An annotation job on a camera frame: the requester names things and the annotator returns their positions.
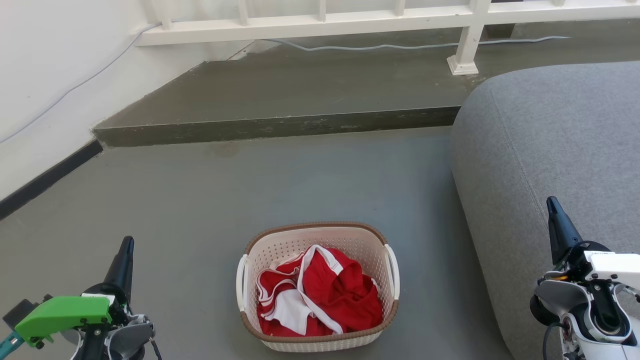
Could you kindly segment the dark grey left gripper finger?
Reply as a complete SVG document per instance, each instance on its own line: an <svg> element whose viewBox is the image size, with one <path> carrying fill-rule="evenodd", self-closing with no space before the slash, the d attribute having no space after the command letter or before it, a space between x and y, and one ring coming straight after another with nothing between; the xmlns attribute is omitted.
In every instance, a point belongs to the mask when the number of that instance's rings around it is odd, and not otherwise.
<svg viewBox="0 0 640 360"><path fill-rule="evenodd" d="M134 248L134 238L126 235L103 280L105 284L117 287L127 300L131 300Z"/></svg>

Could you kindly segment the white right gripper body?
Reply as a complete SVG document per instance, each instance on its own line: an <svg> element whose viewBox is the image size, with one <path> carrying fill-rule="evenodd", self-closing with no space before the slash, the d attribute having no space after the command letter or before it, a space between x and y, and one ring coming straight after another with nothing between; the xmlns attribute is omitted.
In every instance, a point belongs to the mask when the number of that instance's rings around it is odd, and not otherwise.
<svg viewBox="0 0 640 360"><path fill-rule="evenodd" d="M640 255L615 253L595 241L579 241L570 246L542 276L553 280L587 287L595 281L613 286L622 285L615 293L638 293L640 285Z"/></svg>

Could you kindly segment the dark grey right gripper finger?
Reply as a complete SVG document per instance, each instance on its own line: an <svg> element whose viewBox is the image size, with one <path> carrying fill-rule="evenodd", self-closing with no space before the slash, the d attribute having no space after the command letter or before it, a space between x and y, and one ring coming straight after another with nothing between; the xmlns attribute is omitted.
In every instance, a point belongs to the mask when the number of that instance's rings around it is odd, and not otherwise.
<svg viewBox="0 0 640 360"><path fill-rule="evenodd" d="M578 230L555 196L546 199L551 262L560 264L576 244L583 241Z"/></svg>

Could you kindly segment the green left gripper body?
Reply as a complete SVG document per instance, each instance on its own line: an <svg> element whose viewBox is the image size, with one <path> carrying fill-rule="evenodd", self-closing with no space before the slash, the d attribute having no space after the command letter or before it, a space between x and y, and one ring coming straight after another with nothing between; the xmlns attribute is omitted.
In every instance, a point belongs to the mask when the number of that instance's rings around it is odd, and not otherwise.
<svg viewBox="0 0 640 360"><path fill-rule="evenodd" d="M23 344L41 350L54 334L75 331L75 357L106 357L110 334L128 323L130 300L131 284L113 282L93 285L78 296L46 295L42 303L24 299L2 317L12 331L1 342L1 355Z"/></svg>

